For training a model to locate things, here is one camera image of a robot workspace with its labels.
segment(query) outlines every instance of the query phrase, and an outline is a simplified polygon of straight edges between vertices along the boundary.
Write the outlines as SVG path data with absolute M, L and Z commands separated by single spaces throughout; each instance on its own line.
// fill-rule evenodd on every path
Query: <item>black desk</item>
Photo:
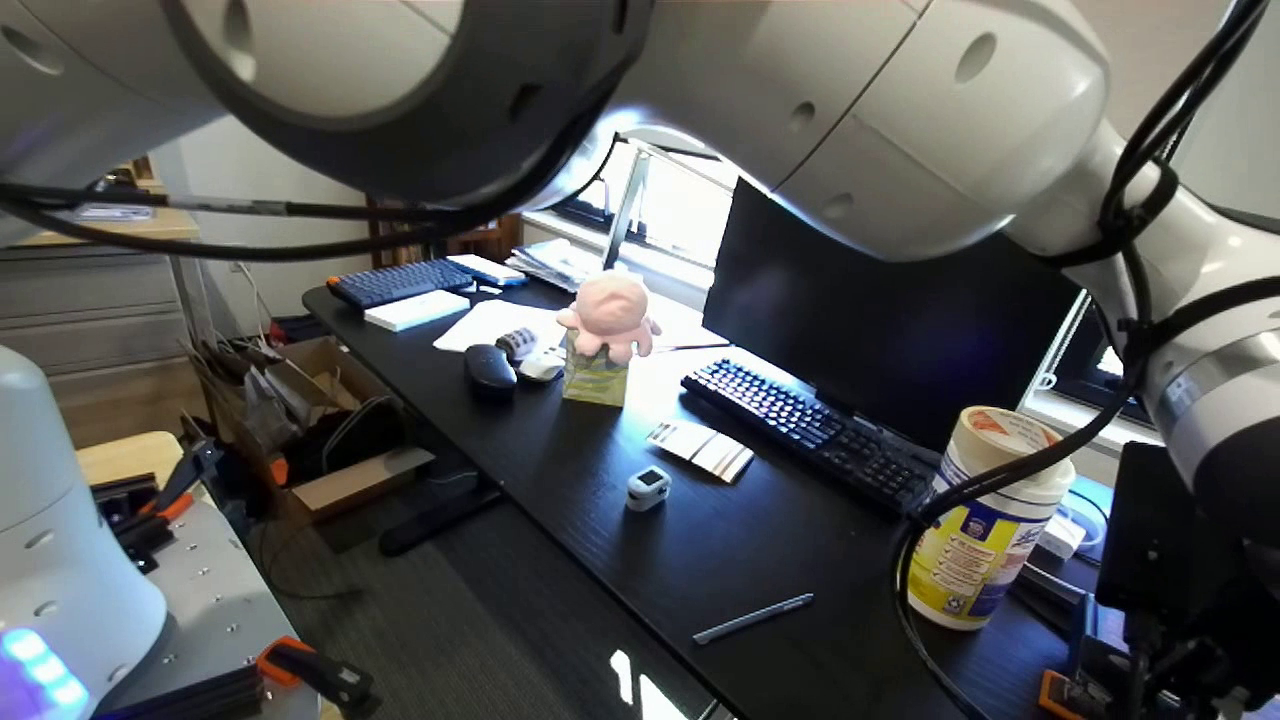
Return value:
M 512 300 L 569 304 L 548 289 Z M 684 416 L 678 370 L 707 355 L 635 366 L 624 412 L 565 405 L 554 383 L 487 408 L 473 399 L 465 360 L 433 353 L 444 330 L 387 335 L 321 289 L 302 304 L 740 715 L 956 715 L 892 618 L 894 523 L 769 450 L 730 489 L 649 450 L 652 424 Z M 652 462 L 671 474 L 671 501 L 632 516 L 624 481 Z M 693 643 L 693 633 L 795 591 L 817 591 L 811 609 Z M 932 648 L 990 715 L 1033 715 L 1041 669 L 1068 657 L 1017 604 L 980 636 L 934 633 Z

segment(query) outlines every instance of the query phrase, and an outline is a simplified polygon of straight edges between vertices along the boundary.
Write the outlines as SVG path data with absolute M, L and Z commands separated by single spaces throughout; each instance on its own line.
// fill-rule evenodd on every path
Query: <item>pink plush toy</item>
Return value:
M 649 355 L 657 323 L 649 322 L 649 289 L 632 272 L 601 272 L 574 289 L 574 304 L 558 312 L 558 323 L 574 335 L 581 355 L 609 347 L 610 366 L 628 366 L 632 353 Z

